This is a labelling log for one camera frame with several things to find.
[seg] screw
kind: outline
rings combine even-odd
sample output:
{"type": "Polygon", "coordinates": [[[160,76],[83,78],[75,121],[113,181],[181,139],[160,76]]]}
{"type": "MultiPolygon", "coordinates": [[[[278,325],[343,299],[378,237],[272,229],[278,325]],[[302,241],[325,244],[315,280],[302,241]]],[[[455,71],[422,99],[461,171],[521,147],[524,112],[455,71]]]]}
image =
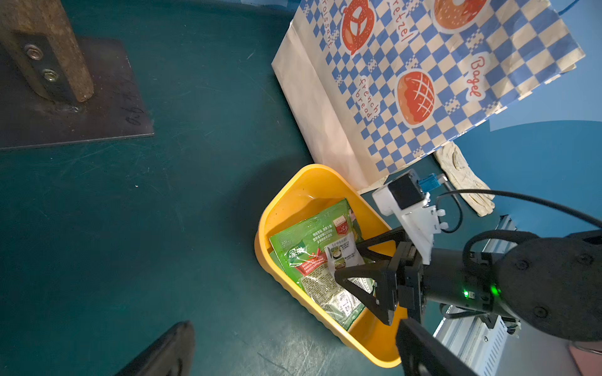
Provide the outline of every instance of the screw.
{"type": "Polygon", "coordinates": [[[23,49],[30,59],[42,60],[42,57],[44,57],[44,53],[36,45],[26,45],[23,49]]]}
{"type": "Polygon", "coordinates": [[[539,318],[546,318],[548,316],[548,310],[543,307],[535,307],[533,314],[539,318]]]}
{"type": "Polygon", "coordinates": [[[58,81],[58,73],[53,71],[52,69],[42,70],[42,75],[49,82],[57,82],[58,81]]]}
{"type": "Polygon", "coordinates": [[[525,260],[519,260],[519,261],[517,261],[515,266],[518,270],[527,270],[529,268],[529,263],[526,262],[525,260]]]}
{"type": "Polygon", "coordinates": [[[577,262],[582,265],[592,265],[592,263],[594,263],[594,258],[587,253],[583,253],[577,257],[577,262]]]}

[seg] bagel illustration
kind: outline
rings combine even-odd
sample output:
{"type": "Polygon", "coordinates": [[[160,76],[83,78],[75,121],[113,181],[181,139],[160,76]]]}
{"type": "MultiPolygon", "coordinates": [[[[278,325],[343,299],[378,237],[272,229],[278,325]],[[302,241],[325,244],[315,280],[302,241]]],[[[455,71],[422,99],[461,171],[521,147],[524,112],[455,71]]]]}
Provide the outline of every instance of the bagel illustration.
{"type": "Polygon", "coordinates": [[[423,70],[411,69],[397,81],[397,104],[409,128],[427,120],[435,109],[433,79],[423,70]]]}
{"type": "Polygon", "coordinates": [[[353,0],[341,10],[341,41],[349,54],[353,56],[370,39],[374,29],[374,10],[368,0],[353,0]]]}
{"type": "Polygon", "coordinates": [[[434,20],[443,31],[462,31],[468,28],[489,0],[435,0],[434,20]]]}

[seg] pretzel illustration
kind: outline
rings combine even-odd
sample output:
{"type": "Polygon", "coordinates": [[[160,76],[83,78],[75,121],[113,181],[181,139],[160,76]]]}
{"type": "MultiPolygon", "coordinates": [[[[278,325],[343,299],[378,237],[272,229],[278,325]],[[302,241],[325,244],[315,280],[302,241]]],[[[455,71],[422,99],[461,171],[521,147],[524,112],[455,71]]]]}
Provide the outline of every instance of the pretzel illustration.
{"type": "Polygon", "coordinates": [[[368,0],[353,0],[348,7],[341,10],[341,40],[350,55],[362,48],[374,28],[374,11],[370,8],[368,0]]]}

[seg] blue connector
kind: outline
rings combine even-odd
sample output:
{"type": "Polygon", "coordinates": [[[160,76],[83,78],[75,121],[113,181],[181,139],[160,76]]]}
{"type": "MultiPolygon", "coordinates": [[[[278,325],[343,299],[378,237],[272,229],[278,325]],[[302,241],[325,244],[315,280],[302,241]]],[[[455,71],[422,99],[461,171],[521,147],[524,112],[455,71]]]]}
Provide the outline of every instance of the blue connector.
{"type": "Polygon", "coordinates": [[[422,192],[427,193],[431,192],[435,188],[439,188],[441,186],[441,183],[439,183],[437,175],[430,174],[424,179],[419,180],[418,185],[420,186],[420,188],[422,188],[422,192]]]}

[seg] black cable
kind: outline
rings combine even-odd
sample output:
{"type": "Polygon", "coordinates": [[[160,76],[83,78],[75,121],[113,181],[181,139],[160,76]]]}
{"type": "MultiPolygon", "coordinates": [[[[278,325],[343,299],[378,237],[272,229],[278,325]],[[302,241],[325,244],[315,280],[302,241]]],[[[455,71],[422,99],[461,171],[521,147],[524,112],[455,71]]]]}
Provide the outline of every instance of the black cable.
{"type": "Polygon", "coordinates": [[[510,231],[510,230],[489,230],[483,231],[480,234],[474,235],[470,238],[466,244],[464,245],[464,249],[462,249],[462,263],[468,272],[471,274],[484,278],[486,280],[490,280],[492,278],[491,267],[489,265],[481,265],[475,261],[471,260],[471,251],[470,249],[477,242],[485,239],[499,239],[505,240],[507,242],[521,244],[523,242],[538,239],[539,237],[532,232],[526,231],[510,231]]]}
{"type": "Polygon", "coordinates": [[[445,306],[450,306],[450,304],[445,304],[445,303],[441,303],[439,304],[439,312],[441,312],[441,314],[443,315],[443,317],[445,317],[446,319],[450,319],[450,320],[454,320],[454,319],[461,319],[461,318],[465,318],[465,317],[474,317],[474,316],[481,316],[481,315],[486,315],[486,312],[479,312],[479,311],[475,311],[475,310],[464,310],[463,312],[456,312],[456,313],[447,313],[443,312],[443,307],[445,306]]]}
{"type": "Polygon", "coordinates": [[[548,208],[556,209],[556,210],[561,211],[563,213],[572,215],[573,217],[579,218],[582,221],[585,221],[585,222],[587,222],[589,224],[593,224],[594,226],[602,229],[602,221],[600,221],[600,220],[592,217],[591,215],[582,213],[582,212],[577,211],[575,209],[571,209],[568,206],[564,206],[564,205],[560,205],[560,204],[557,204],[557,203],[552,202],[552,201],[540,199],[538,197],[528,196],[526,194],[520,194],[520,193],[506,192],[506,191],[493,191],[493,190],[456,190],[456,191],[445,192],[445,193],[440,194],[437,197],[437,200],[435,202],[435,206],[439,206],[439,200],[441,200],[441,198],[443,196],[447,196],[447,195],[450,195],[450,194],[452,194],[452,195],[453,194],[459,194],[459,193],[493,194],[493,195],[496,195],[496,196],[512,197],[514,199],[519,199],[519,200],[533,202],[533,203],[540,204],[540,205],[543,205],[543,206],[547,206],[548,208]]]}
{"type": "MultiPolygon", "coordinates": [[[[454,190],[452,185],[447,180],[445,180],[443,182],[443,185],[445,186],[445,188],[447,189],[448,192],[451,192],[454,190]]],[[[451,229],[451,230],[441,229],[441,231],[443,231],[444,233],[452,233],[452,232],[457,231],[460,228],[462,221],[464,220],[464,213],[462,212],[462,207],[460,206],[460,201],[458,200],[458,195],[454,194],[451,196],[453,197],[453,200],[456,202],[456,205],[458,206],[458,211],[460,212],[460,219],[458,219],[458,224],[453,229],[451,229]]]]}

